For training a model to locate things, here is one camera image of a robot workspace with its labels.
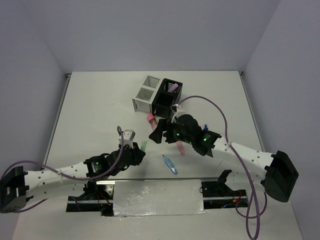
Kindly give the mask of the green highlighter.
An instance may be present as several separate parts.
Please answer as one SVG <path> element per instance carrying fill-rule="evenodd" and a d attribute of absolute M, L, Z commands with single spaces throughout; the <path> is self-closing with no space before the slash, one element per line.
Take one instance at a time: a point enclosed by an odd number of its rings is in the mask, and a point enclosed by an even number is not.
<path fill-rule="evenodd" d="M 147 146 L 147 141 L 142 141 L 140 145 L 140 149 L 145 152 L 146 151 L 146 146 Z"/>

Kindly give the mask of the blue highlighter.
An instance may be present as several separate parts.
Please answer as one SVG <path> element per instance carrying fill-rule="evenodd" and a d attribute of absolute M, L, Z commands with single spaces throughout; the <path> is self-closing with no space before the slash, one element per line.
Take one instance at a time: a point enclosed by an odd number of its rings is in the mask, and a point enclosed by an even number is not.
<path fill-rule="evenodd" d="M 174 166 L 173 162 L 164 154 L 162 155 L 163 159 L 164 159 L 164 163 L 167 165 L 167 167 L 170 169 L 170 171 L 174 174 L 177 175 L 178 171 L 176 169 L 176 167 Z"/>

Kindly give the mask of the purple highlighter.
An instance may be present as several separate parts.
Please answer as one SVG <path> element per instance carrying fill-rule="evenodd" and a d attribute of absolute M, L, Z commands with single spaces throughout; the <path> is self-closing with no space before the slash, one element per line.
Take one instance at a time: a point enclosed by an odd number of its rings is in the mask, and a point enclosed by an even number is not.
<path fill-rule="evenodd" d="M 170 89 L 168 90 L 169 93 L 174 93 L 179 88 L 179 85 L 177 83 L 174 83 Z"/>

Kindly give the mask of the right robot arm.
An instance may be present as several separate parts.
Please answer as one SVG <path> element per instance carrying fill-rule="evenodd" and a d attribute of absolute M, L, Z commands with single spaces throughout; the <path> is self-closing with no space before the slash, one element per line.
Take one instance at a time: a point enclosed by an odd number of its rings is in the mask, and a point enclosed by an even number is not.
<path fill-rule="evenodd" d="M 222 135 L 203 129 L 189 114 L 175 120 L 160 119 L 157 127 L 149 135 L 157 144 L 181 141 L 190 144 L 201 156 L 228 161 L 244 168 L 244 174 L 224 170 L 218 180 L 217 190 L 223 196 L 230 195 L 245 185 L 254 186 L 272 199 L 286 203 L 289 201 L 299 173 L 290 157 L 283 151 L 263 152 L 227 141 Z"/>

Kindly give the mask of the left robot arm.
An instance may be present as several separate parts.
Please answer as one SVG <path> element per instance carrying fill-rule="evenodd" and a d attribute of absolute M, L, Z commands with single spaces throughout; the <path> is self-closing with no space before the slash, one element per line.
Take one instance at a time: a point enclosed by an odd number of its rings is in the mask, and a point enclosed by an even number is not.
<path fill-rule="evenodd" d="M 19 163 L 10 166 L 0 179 L 0 212 L 20 213 L 27 204 L 80 193 L 91 200 L 98 187 L 91 182 L 116 176 L 130 166 L 138 166 L 146 153 L 136 142 L 120 146 L 112 153 L 90 157 L 84 162 L 54 169 L 43 165 L 42 170 L 24 170 Z"/>

